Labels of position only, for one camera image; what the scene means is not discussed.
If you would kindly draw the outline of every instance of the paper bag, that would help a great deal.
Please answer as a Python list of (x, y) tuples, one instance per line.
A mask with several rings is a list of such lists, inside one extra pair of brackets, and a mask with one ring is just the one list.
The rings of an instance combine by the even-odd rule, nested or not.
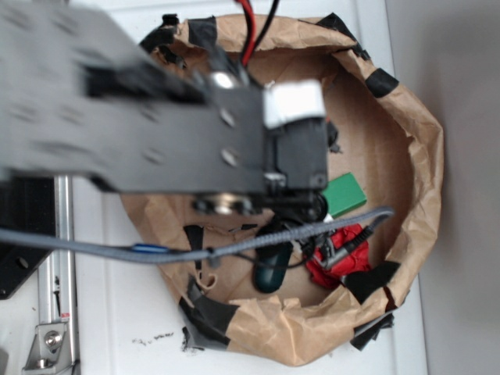
[[(243, 16), (178, 25), (172, 19), (164, 17), (156, 31), (168, 51), (157, 48), (158, 38), (149, 48), (180, 75), (208, 71), (207, 46), (218, 43), (237, 58), (245, 41)], [(264, 21), (257, 18), (258, 29)], [(166, 31), (170, 37), (161, 37)], [(368, 329), (390, 323), (388, 314), (404, 302), (438, 235), (443, 132), (406, 87), (375, 67), (334, 14), (319, 22), (277, 17), (248, 68), (261, 84), (317, 79), (343, 151), (330, 155), (330, 179), (354, 173), (368, 198), (354, 213), (379, 205), (396, 211), (370, 239), (373, 269), (349, 275), (334, 291), (313, 284), (303, 267), (287, 271), (277, 293), (259, 293), (252, 264), (234, 257), (216, 269), (159, 267), (192, 345), (299, 366), (352, 339), (363, 346)], [(183, 195), (127, 195), (123, 204), (144, 241), (186, 250), (251, 238), (273, 215), (200, 216)]]

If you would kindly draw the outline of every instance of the gray cable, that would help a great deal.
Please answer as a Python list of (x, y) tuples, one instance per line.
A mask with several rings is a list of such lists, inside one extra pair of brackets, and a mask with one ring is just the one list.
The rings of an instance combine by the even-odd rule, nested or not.
[(239, 242), (221, 248), (199, 249), (193, 251), (180, 251), (165, 248), (165, 253), (134, 252), (130, 248), (117, 248), (113, 246), (93, 245), (83, 242), (66, 241), (43, 234), (28, 234), (16, 230), (0, 228), (0, 242), (28, 248), (66, 249), (90, 255), (104, 256), (135, 263), (176, 263), (190, 262), (203, 259), (216, 259), (220, 256), (234, 255), (252, 248), (261, 248), (283, 242), (296, 241), (303, 238), (314, 237), (318, 234), (329, 232), (338, 228), (353, 225), (365, 220), (380, 216), (392, 216), (394, 210), (390, 207), (379, 207), (358, 216), (338, 219), (329, 223), (306, 224), (302, 227), (284, 230), (272, 234), (255, 237), (251, 240)]

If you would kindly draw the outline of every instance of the dark green object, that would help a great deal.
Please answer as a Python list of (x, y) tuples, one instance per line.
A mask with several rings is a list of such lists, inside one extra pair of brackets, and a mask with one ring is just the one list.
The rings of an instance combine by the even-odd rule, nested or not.
[(366, 203), (366, 195), (352, 173), (330, 181), (323, 195), (328, 202), (328, 213), (333, 218), (342, 216)]
[(291, 242), (258, 249), (259, 261), (269, 266), (255, 267), (254, 281), (258, 290), (262, 293), (273, 293), (281, 287), (292, 250)]

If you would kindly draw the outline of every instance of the black metal bracket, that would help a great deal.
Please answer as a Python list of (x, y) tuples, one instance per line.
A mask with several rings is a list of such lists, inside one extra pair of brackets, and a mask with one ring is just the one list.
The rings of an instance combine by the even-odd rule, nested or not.
[[(54, 180), (20, 178), (0, 189), (0, 227), (54, 236)], [(50, 253), (0, 243), (0, 300), (12, 297)]]

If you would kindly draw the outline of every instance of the red wire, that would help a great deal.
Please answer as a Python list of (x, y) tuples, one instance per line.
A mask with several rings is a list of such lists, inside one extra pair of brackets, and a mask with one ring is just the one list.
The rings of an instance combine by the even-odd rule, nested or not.
[(243, 66), (247, 66), (250, 57), (252, 56), (252, 51), (255, 45), (255, 34), (256, 34), (256, 25), (255, 25), (255, 15), (253, 14), (252, 7), (248, 0), (236, 0), (243, 7), (244, 12), (248, 15), (250, 19), (250, 42), (248, 43), (247, 49), (243, 51), (243, 57), (241, 58), (241, 63)]

